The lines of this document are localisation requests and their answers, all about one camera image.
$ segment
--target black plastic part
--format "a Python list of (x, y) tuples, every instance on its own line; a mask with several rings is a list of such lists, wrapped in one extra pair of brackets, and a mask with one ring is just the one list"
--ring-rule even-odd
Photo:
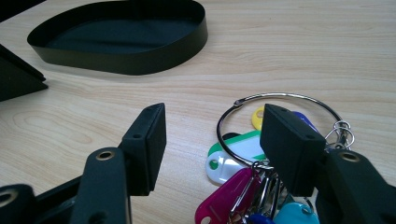
[(325, 167), (342, 211), (337, 223), (396, 223), (396, 191), (364, 156), (332, 150)]
[(35, 223), (67, 224), (70, 221), (73, 206), (76, 202), (81, 176), (50, 189), (36, 197)]
[(0, 223), (2, 224), (32, 223), (35, 217), (33, 189), (22, 184), (0, 188), (0, 208)]
[(107, 147), (87, 159), (70, 223), (132, 223), (122, 150)]
[(48, 87), (43, 74), (2, 45), (0, 68), (0, 102)]
[[(90, 155), (82, 176), (36, 197), (29, 186), (0, 188), (0, 223), (131, 223), (130, 196), (148, 195), (154, 190), (165, 146), (164, 104), (149, 106), (125, 134), (120, 147), (103, 148)], [(97, 156), (99, 161), (107, 161), (109, 151), (119, 156), (99, 166)], [(19, 197), (5, 204), (8, 189), (16, 189)]]
[(144, 196), (154, 190), (165, 146), (165, 104), (149, 106), (119, 145), (125, 154), (129, 194)]
[(47, 63), (125, 75), (184, 63), (206, 40), (205, 9), (191, 0), (88, 4), (43, 22), (27, 38)]
[(291, 111), (265, 105), (260, 145), (293, 196), (312, 195), (326, 140)]

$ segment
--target black tray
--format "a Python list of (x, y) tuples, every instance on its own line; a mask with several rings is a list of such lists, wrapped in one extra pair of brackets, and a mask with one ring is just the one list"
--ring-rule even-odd
[(88, 4), (41, 23), (27, 37), (47, 63), (125, 75), (184, 63), (206, 40), (205, 9), (191, 0)]

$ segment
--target wooden table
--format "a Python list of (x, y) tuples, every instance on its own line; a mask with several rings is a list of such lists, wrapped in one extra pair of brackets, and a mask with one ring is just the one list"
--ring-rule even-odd
[[(209, 38), (187, 62), (125, 76), (44, 63), (26, 37), (91, 0), (48, 0), (0, 23), (0, 43), (44, 74), (49, 89), (0, 103), (0, 186), (35, 194), (82, 174), (87, 156), (116, 147), (140, 111), (165, 103), (168, 142), (155, 191), (133, 197), (134, 223), (193, 223), (218, 186), (205, 174), (216, 124), (233, 101), (261, 92), (319, 99), (352, 125), (353, 150), (396, 185), (396, 4), (390, 0), (201, 0)], [(251, 104), (224, 132), (253, 128)], [(305, 113), (326, 134), (333, 120)]]

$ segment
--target keychain tag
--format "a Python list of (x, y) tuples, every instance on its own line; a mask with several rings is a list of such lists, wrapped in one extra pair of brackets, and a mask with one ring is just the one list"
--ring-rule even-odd
[(276, 224), (319, 224), (318, 216), (302, 203), (287, 203), (274, 218)]
[[(251, 115), (251, 124), (258, 131), (262, 130), (262, 120), (264, 118), (264, 108), (265, 108), (264, 106), (260, 106)], [(297, 116), (298, 118), (300, 118), (302, 121), (304, 121), (315, 132), (318, 133), (317, 128), (315, 128), (314, 124), (306, 117), (306, 115), (304, 115), (303, 113), (298, 112), (298, 111), (292, 111), (292, 113), (295, 116)]]
[(254, 192), (260, 185), (260, 176), (253, 175), (250, 167), (239, 170), (227, 182), (221, 185), (195, 212), (196, 224), (224, 224), (230, 217), (230, 211), (235, 203), (240, 200), (237, 212), (243, 212), (250, 206)]
[[(227, 139), (225, 143), (242, 158), (250, 161), (264, 160), (265, 155), (260, 146), (260, 134), (260, 131), (244, 133)], [(235, 161), (221, 148), (219, 143), (213, 145), (207, 154), (206, 174), (211, 181), (217, 184), (224, 184), (236, 172), (246, 167), (246, 165)]]

